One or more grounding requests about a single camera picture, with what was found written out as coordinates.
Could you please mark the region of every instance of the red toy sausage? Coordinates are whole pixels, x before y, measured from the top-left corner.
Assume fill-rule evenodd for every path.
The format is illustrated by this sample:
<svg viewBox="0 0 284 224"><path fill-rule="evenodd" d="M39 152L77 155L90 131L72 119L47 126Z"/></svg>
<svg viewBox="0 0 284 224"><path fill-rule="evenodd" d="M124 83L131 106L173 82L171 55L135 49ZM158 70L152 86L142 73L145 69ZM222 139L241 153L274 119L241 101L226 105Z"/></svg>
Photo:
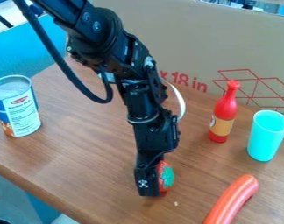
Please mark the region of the red toy sausage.
<svg viewBox="0 0 284 224"><path fill-rule="evenodd" d="M259 189L256 178L244 174L236 179L217 200L203 224L230 224L244 203Z"/></svg>

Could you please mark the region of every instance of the black cable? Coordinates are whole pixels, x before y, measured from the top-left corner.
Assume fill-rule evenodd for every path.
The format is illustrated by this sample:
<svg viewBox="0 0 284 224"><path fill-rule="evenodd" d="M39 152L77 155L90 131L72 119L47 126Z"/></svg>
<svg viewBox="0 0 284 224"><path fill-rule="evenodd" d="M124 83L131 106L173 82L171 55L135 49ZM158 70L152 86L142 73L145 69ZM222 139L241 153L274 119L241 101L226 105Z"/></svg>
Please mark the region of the black cable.
<svg viewBox="0 0 284 224"><path fill-rule="evenodd" d="M102 73L103 84L105 86L105 90L107 92L106 99L99 98L97 95L93 94L82 82L81 80L74 74L65 60L60 56L60 53L53 45L52 40L48 37L46 31L43 29L42 25L30 10L29 6L26 4L24 0L13 0L15 5L22 11L23 15L31 24L34 31L39 36L40 40L46 47L47 51L52 55L55 62L58 64L63 73L69 78L69 80L90 100L98 103L108 103L113 99L113 90L107 80L107 76L104 72L104 69L100 66L100 70Z"/></svg>
<svg viewBox="0 0 284 224"><path fill-rule="evenodd" d="M8 28L12 28L12 27L13 27L13 25L10 24L9 21L6 20L6 19L5 19L4 17L2 17L1 15L0 15L0 22L1 22L2 24L4 24L6 27L8 27Z"/></svg>
<svg viewBox="0 0 284 224"><path fill-rule="evenodd" d="M143 169L145 170L145 169L149 168L154 163L154 161L157 160L159 157L163 156L165 153L172 152L172 151L173 150L167 150L167 151L160 152L150 162L148 162Z"/></svg>

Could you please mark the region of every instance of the cardboard box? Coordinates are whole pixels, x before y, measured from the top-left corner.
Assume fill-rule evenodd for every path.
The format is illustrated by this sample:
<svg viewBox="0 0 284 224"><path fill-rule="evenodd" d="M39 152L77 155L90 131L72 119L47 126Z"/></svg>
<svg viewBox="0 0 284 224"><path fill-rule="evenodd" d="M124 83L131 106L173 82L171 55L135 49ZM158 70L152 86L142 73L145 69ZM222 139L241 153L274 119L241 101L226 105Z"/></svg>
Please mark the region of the cardboard box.
<svg viewBox="0 0 284 224"><path fill-rule="evenodd" d="M284 113L284 17L189 0L95 0L148 47L163 78Z"/></svg>

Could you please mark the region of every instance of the blue cup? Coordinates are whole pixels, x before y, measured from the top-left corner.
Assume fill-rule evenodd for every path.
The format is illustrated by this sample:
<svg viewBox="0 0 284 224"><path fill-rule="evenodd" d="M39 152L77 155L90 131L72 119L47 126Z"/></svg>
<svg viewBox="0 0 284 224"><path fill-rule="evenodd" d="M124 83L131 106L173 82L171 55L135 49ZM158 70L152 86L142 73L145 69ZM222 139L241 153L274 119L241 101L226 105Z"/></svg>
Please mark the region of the blue cup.
<svg viewBox="0 0 284 224"><path fill-rule="evenodd" d="M261 162L271 160L284 138L284 115L273 110L260 110L252 121L247 152Z"/></svg>

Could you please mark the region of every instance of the red bottle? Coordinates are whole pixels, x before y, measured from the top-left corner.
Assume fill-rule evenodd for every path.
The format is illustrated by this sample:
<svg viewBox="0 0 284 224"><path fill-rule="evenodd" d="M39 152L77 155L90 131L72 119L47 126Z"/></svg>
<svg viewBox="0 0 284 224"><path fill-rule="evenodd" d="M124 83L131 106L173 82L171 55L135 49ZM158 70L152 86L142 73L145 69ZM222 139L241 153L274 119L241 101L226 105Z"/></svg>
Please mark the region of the red bottle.
<svg viewBox="0 0 284 224"><path fill-rule="evenodd" d="M239 87L240 84L236 80L227 82L227 90L224 96L218 100L209 124L208 136L210 140L223 143L230 134L237 112L236 90Z"/></svg>

